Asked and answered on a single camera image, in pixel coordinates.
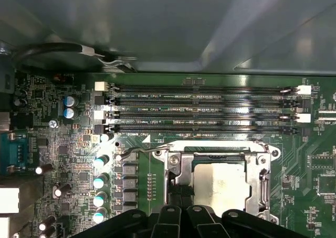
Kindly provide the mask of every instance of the capacitor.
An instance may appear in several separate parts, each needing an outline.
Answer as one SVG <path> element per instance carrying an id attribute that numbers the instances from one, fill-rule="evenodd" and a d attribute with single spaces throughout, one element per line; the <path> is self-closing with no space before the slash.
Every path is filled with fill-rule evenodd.
<path id="1" fill-rule="evenodd" d="M 78 111 L 75 108 L 66 108 L 63 115 L 67 119 L 76 119 L 78 117 Z"/>
<path id="2" fill-rule="evenodd" d="M 76 107 L 79 104 L 78 99 L 71 95 L 64 98 L 64 105 L 66 107 Z"/>
<path id="3" fill-rule="evenodd" d="M 16 107 L 20 107 L 20 108 L 24 108 L 24 107 L 26 107 L 27 104 L 28 104 L 27 100 L 24 100 L 24 99 L 16 99 L 16 100 L 14 101 L 14 105 L 15 105 Z"/>
<path id="4" fill-rule="evenodd" d="M 102 134 L 100 135 L 100 141 L 101 142 L 107 142 L 108 140 L 111 140 L 113 137 L 111 134 Z"/>
<path id="5" fill-rule="evenodd" d="M 52 171 L 53 168 L 54 168 L 54 166 L 51 163 L 47 163 L 47 164 L 36 167 L 35 172 L 36 172 L 36 174 L 41 175 L 41 174 L 45 174 L 49 171 Z"/>
<path id="6" fill-rule="evenodd" d="M 51 226 L 52 224 L 54 224 L 56 222 L 56 217 L 53 215 L 50 215 L 48 218 L 46 218 L 45 220 L 43 220 L 40 225 L 38 226 L 38 229 L 40 229 L 41 231 L 46 230 L 49 226 Z"/>
<path id="7" fill-rule="evenodd" d="M 105 208 L 98 208 L 93 215 L 93 221 L 96 224 L 103 222 L 104 218 L 107 215 L 107 210 Z"/>
<path id="8" fill-rule="evenodd" d="M 105 173 L 100 174 L 97 176 L 96 179 L 94 179 L 93 186 L 97 189 L 100 189 L 107 183 L 108 180 L 109 180 L 108 174 Z"/>
<path id="9" fill-rule="evenodd" d="M 40 234 L 39 238 L 49 238 L 53 235 L 55 231 L 55 226 L 50 226 L 46 230 L 44 230 L 42 234 Z"/>
<path id="10" fill-rule="evenodd" d="M 63 186 L 61 186 L 60 188 L 57 188 L 55 190 L 55 195 L 57 197 L 61 197 L 62 194 L 67 193 L 68 191 L 70 191 L 72 188 L 72 186 L 70 185 L 70 183 L 65 183 Z"/>
<path id="11" fill-rule="evenodd" d="M 93 166 L 97 169 L 101 169 L 103 168 L 104 165 L 106 165 L 108 162 L 110 161 L 110 158 L 109 156 L 107 155 L 102 155 L 102 156 L 99 156 L 98 158 L 96 158 L 94 161 L 93 161 Z"/>
<path id="12" fill-rule="evenodd" d="M 14 92 L 14 95 L 16 95 L 18 98 L 25 98 L 27 96 L 27 91 L 25 91 L 25 90 L 16 90 Z"/>
<path id="13" fill-rule="evenodd" d="M 94 197 L 93 199 L 93 204 L 99 208 L 102 205 L 104 205 L 104 203 L 107 200 L 107 194 L 105 192 L 98 192 L 97 195 Z"/>

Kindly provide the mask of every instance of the green circuit board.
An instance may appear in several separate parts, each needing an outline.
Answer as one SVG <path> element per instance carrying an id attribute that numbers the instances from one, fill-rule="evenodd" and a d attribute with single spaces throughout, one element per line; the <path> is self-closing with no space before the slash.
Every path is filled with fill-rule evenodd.
<path id="1" fill-rule="evenodd" d="M 113 153 L 122 153 L 130 147 L 153 148 L 173 140 L 251 140 L 262 139 L 281 150 L 281 157 L 271 164 L 271 213 L 279 218 L 280 225 L 307 237 L 331 238 L 335 225 L 336 206 L 336 118 L 319 111 L 334 111 L 336 107 L 336 78 L 276 77 L 258 75 L 204 75 L 204 74 L 81 74 L 69 75 L 60 83 L 29 75 L 17 76 L 18 89 L 28 91 L 28 107 L 20 109 L 34 113 L 34 129 L 29 131 L 29 168 L 39 163 L 52 162 L 54 170 L 45 176 L 45 197 L 36 203 L 36 219 L 32 224 L 33 237 L 39 231 L 37 224 L 50 214 L 68 217 L 68 234 L 73 235 L 95 225 L 92 215 L 96 208 L 92 199 L 97 193 L 92 182 L 97 171 L 92 161 L 103 148 L 92 129 L 97 124 L 94 82 L 104 81 L 115 85 L 185 86 L 197 83 L 203 87 L 287 87 L 311 85 L 311 123 L 304 123 L 304 132 L 297 135 L 281 133 L 221 133 L 181 135 L 174 132 L 114 133 L 107 147 Z M 79 98 L 75 120 L 64 118 L 63 99 L 67 95 Z M 321 120 L 323 116 L 330 119 Z M 59 127 L 50 129 L 48 122 L 57 119 Z M 163 204 L 163 164 L 147 154 L 138 153 L 138 196 L 136 207 L 146 213 Z M 114 161 L 106 168 L 110 182 L 103 189 L 109 200 L 104 206 L 107 218 L 118 214 L 118 200 L 113 197 L 116 186 L 113 180 Z M 55 182 L 73 184 L 71 193 L 53 199 Z"/>

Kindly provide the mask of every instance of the black cable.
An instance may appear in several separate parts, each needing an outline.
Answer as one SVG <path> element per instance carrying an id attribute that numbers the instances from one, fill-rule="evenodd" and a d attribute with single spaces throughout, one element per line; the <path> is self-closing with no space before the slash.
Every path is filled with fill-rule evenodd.
<path id="1" fill-rule="evenodd" d="M 91 57 L 102 57 L 106 61 L 113 60 L 117 57 L 116 55 L 113 55 L 109 52 L 104 52 L 102 50 L 94 49 L 94 48 L 83 46 L 80 44 L 55 42 L 55 43 L 29 45 L 29 46 L 20 48 L 16 53 L 14 53 L 12 57 L 13 67 L 17 71 L 20 71 L 23 73 L 35 74 L 35 75 L 39 75 L 43 77 L 50 77 L 51 71 L 47 71 L 45 69 L 38 68 L 38 67 L 31 67 L 31 66 L 23 65 L 24 61 L 30 57 L 42 55 L 42 54 L 50 53 L 50 52 L 75 52 L 75 53 L 80 53 L 80 54 L 91 56 Z M 123 65 L 120 66 L 120 69 L 123 70 L 124 72 L 133 72 L 131 69 Z M 55 71 L 55 72 L 68 73 L 69 70 Z M 85 69 L 85 70 L 76 71 L 76 72 L 88 73 L 92 71 Z"/>

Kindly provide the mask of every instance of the motherboard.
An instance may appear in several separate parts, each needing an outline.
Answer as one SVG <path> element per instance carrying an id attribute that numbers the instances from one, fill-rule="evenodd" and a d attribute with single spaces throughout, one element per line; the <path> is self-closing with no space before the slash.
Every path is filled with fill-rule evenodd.
<path id="1" fill-rule="evenodd" d="M 33 125 L 2 143 L 16 164 L 1 172 L 43 175 L 44 196 L 36 202 L 25 234 L 39 237 L 40 224 L 54 217 L 49 218 L 55 226 L 50 236 L 61 238 L 130 209 L 150 214 L 167 203 L 164 150 L 181 145 L 181 152 L 208 152 L 211 158 L 218 152 L 241 155 L 245 147 L 263 143 L 271 159 L 271 174 L 263 177 L 267 186 L 261 187 L 267 219 L 307 237 L 331 238 L 336 217 L 335 82 L 149 73 L 47 79 L 18 73 L 13 105 Z M 180 159 L 173 155 L 167 162 L 174 166 Z M 193 168 L 195 202 L 211 205 L 216 213 L 218 208 L 219 216 L 232 206 L 246 210 L 249 188 L 237 189 L 238 181 L 245 183 L 246 167 L 213 165 L 209 175 L 202 170 L 207 160 L 198 160 Z M 217 192 L 202 195 L 207 184 Z M 215 199 L 218 193 L 224 198 Z M 243 202 L 234 201 L 240 196 Z"/>

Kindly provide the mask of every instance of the cable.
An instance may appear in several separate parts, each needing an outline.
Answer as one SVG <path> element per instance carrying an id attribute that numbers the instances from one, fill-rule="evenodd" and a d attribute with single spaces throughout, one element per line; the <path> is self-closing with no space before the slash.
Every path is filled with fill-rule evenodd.
<path id="1" fill-rule="evenodd" d="M 49 76 L 50 72 L 46 71 L 45 69 L 37 68 L 37 67 L 28 67 L 24 66 L 23 62 L 27 60 L 30 57 L 42 55 L 45 53 L 50 52 L 75 52 L 80 53 L 82 55 L 91 56 L 91 57 L 97 57 L 99 61 L 101 61 L 105 66 L 110 67 L 110 63 L 116 62 L 113 59 L 117 58 L 117 55 L 114 55 L 109 52 L 105 52 L 99 49 L 83 46 L 80 44 L 75 43 L 65 43 L 65 42 L 56 42 L 56 43 L 45 43 L 45 44 L 35 44 L 35 45 L 29 45 L 26 47 L 20 48 L 12 57 L 12 63 L 14 68 L 17 71 L 28 73 L 28 74 L 35 74 L 40 76 Z M 105 58 L 107 60 L 111 60 L 111 62 L 103 61 L 101 58 Z M 124 72 L 134 72 L 133 68 L 126 67 L 126 63 L 123 61 L 119 61 L 120 64 L 118 64 L 116 67 L 123 70 Z M 92 72 L 88 71 L 87 69 L 77 72 Z"/>

